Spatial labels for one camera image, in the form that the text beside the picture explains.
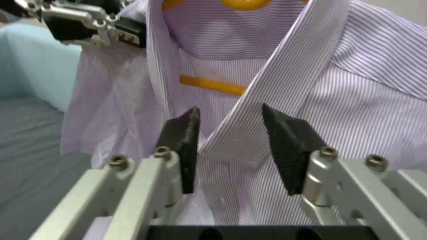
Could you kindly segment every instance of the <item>screw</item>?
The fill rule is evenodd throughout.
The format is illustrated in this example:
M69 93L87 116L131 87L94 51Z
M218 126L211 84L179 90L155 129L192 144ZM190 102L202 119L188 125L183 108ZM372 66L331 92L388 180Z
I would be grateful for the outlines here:
M43 2L43 8L50 9L51 5L47 1L45 1L45 2Z
M171 159L171 149L167 146L159 146L154 151L155 158L163 158L166 161Z
M111 167L117 167L120 170L125 170L128 167L128 157L125 155L113 156L109 161L109 165Z
M330 161L336 160L338 158L338 152L332 147L324 146L320 149L320 156L322 158L328 159Z
M389 161L387 159L375 154L367 156L365 164L377 172L384 172L389 167Z

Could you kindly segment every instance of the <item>hanger bar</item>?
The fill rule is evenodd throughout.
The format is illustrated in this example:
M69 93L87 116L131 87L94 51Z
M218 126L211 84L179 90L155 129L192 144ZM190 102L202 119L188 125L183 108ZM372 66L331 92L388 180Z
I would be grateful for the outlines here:
M179 6L185 2L186 2L186 0L164 0L163 1L163 11L177 7L177 6Z
M185 85L199 87L202 89L214 90L236 96L243 95L246 90L246 87L244 86L187 75L181 75L179 78L179 82Z
M220 0L222 4L237 11L253 11L269 4L271 0ZM164 0L163 11L177 7L186 0ZM309 0L301 0L303 3L308 3Z

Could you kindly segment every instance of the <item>wall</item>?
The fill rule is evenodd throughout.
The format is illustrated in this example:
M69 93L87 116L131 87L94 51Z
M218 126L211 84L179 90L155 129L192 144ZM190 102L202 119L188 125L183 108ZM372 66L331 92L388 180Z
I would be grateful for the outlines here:
M427 26L427 0L364 0L387 8L414 23Z

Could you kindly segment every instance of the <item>black base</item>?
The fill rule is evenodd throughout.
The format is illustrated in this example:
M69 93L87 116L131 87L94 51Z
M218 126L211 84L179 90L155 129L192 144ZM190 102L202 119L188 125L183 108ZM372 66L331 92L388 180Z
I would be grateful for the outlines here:
M145 239L377 240L378 238L367 226L151 226Z

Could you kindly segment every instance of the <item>shirt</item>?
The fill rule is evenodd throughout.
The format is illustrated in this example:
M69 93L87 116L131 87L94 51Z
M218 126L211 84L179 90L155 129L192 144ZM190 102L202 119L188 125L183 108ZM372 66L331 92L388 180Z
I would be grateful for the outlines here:
M304 119L343 158L427 167L427 28L357 0L137 0L147 47L84 48L62 150L135 160L167 119L200 108L195 192L178 224L305 225L271 156L262 104ZM246 86L242 96L183 85L180 74Z

